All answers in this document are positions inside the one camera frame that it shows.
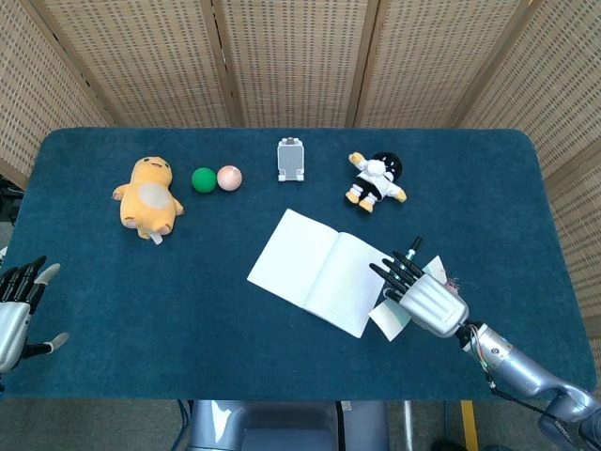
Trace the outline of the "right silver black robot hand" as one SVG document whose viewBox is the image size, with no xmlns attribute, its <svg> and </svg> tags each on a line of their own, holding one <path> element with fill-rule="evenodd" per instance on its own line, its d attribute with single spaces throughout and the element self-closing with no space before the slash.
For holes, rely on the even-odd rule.
<svg viewBox="0 0 601 451">
<path fill-rule="evenodd" d="M 431 334 L 448 338 L 467 320 L 469 308 L 447 278 L 440 257 L 419 268 L 410 260 L 385 259 L 386 269 L 372 263 L 370 269 L 385 281 L 384 300 L 370 319 L 390 341 L 414 322 Z"/>
</svg>

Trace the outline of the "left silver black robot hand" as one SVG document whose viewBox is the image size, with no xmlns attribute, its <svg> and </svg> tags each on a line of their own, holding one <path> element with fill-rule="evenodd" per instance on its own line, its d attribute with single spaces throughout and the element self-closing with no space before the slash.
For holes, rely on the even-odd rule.
<svg viewBox="0 0 601 451">
<path fill-rule="evenodd" d="M 55 263 L 40 272 L 45 262 L 46 256 L 41 256 L 1 273 L 1 376 L 7 375 L 21 360 L 51 354 L 69 340 L 69 333 L 61 333 L 41 343 L 27 341 L 31 319 L 43 293 L 61 268 Z"/>
</svg>

